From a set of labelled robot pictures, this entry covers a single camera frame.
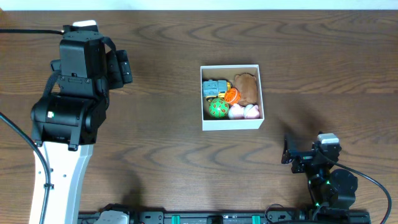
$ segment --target ball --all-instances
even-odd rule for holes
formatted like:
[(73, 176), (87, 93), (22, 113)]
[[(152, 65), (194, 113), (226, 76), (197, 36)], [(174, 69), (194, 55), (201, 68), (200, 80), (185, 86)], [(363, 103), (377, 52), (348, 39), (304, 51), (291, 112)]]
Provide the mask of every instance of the ball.
[(228, 114), (229, 104), (222, 98), (215, 98), (209, 106), (210, 115), (215, 118), (224, 118)]

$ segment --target pink toy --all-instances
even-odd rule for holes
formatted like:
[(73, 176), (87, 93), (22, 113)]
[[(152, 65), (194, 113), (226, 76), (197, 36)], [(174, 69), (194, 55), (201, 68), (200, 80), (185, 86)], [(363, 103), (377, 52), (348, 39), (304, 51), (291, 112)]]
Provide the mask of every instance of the pink toy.
[(247, 105), (243, 107), (235, 103), (228, 111), (230, 119), (258, 119), (260, 112), (258, 105)]

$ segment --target white box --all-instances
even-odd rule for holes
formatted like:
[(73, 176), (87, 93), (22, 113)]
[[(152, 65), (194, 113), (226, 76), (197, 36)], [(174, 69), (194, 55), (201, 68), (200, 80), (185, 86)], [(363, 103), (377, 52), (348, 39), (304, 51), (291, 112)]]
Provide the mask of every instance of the white box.
[[(207, 114), (208, 102), (203, 97), (202, 83), (207, 80), (228, 80), (234, 83), (235, 75), (250, 73), (257, 80), (257, 104), (259, 105), (259, 119), (216, 119)], [(264, 121), (264, 108), (262, 106), (262, 91), (260, 70), (258, 65), (214, 65), (200, 67), (200, 96), (201, 96), (201, 123), (202, 130), (239, 130), (239, 129), (259, 129)]]

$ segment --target table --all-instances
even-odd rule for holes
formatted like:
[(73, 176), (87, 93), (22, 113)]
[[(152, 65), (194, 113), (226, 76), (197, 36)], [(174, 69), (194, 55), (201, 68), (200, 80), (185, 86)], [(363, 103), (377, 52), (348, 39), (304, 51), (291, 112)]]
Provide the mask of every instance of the table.
[[(309, 203), (305, 175), (280, 164), (283, 134), (309, 150), (322, 130), (341, 139), (342, 164), (390, 191), (388, 222), (398, 222), (396, 11), (2, 12), (0, 28), (60, 30), (87, 19), (127, 50), (134, 83), (111, 92), (81, 211), (108, 203), (169, 211)], [(58, 35), (0, 35), (0, 111), (27, 133), (59, 42)], [(201, 130), (200, 66), (227, 64), (260, 66), (266, 120), (259, 130)], [(33, 153), (3, 123), (0, 133), (0, 222), (26, 223)], [(377, 223), (387, 200), (359, 178), (352, 208), (369, 210)]]

